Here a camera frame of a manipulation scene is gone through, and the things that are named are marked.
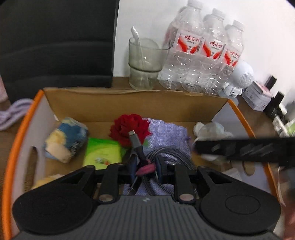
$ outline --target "black chair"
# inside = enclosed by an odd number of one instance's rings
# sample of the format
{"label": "black chair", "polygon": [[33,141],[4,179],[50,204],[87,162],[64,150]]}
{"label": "black chair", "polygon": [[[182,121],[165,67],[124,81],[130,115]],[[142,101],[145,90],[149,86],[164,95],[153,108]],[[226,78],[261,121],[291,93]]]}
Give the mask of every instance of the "black chair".
{"label": "black chair", "polygon": [[111,87],[118,6],[119,0],[1,4],[0,75],[10,101],[44,87]]}

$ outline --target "white speaker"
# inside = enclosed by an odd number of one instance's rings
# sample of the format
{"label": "white speaker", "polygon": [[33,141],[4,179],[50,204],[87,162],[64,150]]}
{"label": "white speaker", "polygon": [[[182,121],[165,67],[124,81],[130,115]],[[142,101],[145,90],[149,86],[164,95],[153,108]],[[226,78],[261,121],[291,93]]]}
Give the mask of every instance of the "white speaker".
{"label": "white speaker", "polygon": [[236,97],[242,94],[243,88],[249,87],[254,80],[253,68],[244,60],[239,60],[223,92],[226,96]]}

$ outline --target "red fabric flower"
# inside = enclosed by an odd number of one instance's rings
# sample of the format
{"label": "red fabric flower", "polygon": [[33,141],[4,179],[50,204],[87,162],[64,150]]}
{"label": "red fabric flower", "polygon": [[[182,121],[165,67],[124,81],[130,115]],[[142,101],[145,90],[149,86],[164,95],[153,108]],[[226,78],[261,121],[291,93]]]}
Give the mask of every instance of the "red fabric flower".
{"label": "red fabric flower", "polygon": [[143,120],[137,114],[122,115],[115,120],[115,125],[111,126],[110,137],[118,141],[122,147],[131,147],[128,132],[134,130],[139,140],[143,144],[145,138],[151,133],[148,131],[150,123]]}

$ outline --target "water bottle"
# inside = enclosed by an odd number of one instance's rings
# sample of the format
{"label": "water bottle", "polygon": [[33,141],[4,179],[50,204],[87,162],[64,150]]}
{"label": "water bottle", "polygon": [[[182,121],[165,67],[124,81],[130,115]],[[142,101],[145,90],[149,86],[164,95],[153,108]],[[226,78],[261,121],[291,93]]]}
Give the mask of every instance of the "water bottle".
{"label": "water bottle", "polygon": [[224,51],[222,59],[223,62],[230,66],[233,71],[244,50],[243,32],[245,25],[237,20],[234,20],[233,24],[226,26],[225,29],[229,39],[229,44],[225,48],[226,51]]}
{"label": "water bottle", "polygon": [[223,89],[229,76],[232,74],[234,67],[244,50],[242,33],[244,24],[234,20],[233,25],[226,27],[228,44],[221,56],[221,64],[215,69],[215,72],[210,76],[209,81],[203,91],[211,95],[217,95]]}
{"label": "water bottle", "polygon": [[160,84],[167,89],[180,87],[193,57],[199,51],[204,33],[200,14],[202,6],[197,0],[188,0],[187,7],[172,22],[168,41],[171,49],[158,76]]}
{"label": "water bottle", "polygon": [[187,91],[201,92],[203,90],[211,94],[210,77],[219,69],[220,57],[228,43],[223,26],[224,18],[225,14],[217,9],[213,9],[212,14],[205,17],[203,45],[193,60],[185,81],[181,84]]}

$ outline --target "red and white label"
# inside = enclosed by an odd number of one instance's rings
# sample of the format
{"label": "red and white label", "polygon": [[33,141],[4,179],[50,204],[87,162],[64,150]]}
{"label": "red and white label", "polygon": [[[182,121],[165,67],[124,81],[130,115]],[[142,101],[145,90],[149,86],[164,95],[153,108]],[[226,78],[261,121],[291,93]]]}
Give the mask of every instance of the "red and white label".
{"label": "red and white label", "polygon": [[173,48],[181,52],[194,54],[199,51],[201,43],[201,36],[179,30],[177,32]]}
{"label": "red and white label", "polygon": [[225,51],[223,62],[229,66],[235,67],[241,56],[241,52],[236,51],[233,47],[228,47]]}
{"label": "red and white label", "polygon": [[225,48],[225,43],[216,39],[207,39],[202,47],[201,55],[208,58],[219,59]]}

